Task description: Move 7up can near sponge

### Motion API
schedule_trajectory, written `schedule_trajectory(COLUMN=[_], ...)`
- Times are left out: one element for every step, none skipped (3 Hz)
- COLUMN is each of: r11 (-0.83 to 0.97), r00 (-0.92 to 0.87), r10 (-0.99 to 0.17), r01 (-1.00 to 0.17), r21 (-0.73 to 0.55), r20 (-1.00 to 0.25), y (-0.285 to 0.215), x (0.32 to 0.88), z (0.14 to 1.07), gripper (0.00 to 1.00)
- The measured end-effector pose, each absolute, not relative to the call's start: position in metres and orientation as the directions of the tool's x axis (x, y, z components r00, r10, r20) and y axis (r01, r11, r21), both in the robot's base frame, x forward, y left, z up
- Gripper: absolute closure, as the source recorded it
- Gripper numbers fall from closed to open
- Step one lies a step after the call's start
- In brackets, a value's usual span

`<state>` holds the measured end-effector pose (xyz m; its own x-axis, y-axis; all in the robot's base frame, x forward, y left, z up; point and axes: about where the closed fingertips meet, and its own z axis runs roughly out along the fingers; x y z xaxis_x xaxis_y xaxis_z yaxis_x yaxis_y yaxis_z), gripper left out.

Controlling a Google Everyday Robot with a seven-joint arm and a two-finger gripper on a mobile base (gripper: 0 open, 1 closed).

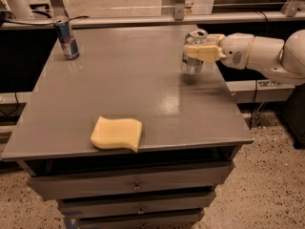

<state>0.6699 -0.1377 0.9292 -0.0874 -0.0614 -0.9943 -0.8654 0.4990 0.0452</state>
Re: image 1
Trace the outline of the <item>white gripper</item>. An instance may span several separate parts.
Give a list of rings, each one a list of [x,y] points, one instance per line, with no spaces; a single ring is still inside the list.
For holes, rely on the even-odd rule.
[[[185,45],[183,53],[190,58],[210,63],[221,59],[223,65],[233,69],[246,68],[247,56],[254,41],[253,35],[234,33],[225,37],[218,33],[209,34],[207,39],[210,45]]]

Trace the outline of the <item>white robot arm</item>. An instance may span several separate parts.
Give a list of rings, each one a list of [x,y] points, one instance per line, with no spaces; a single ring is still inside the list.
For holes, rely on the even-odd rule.
[[[228,68],[257,71],[278,83],[305,83],[305,30],[294,32],[286,41],[248,33],[203,31],[203,41],[185,45],[183,53],[203,62],[220,61]]]

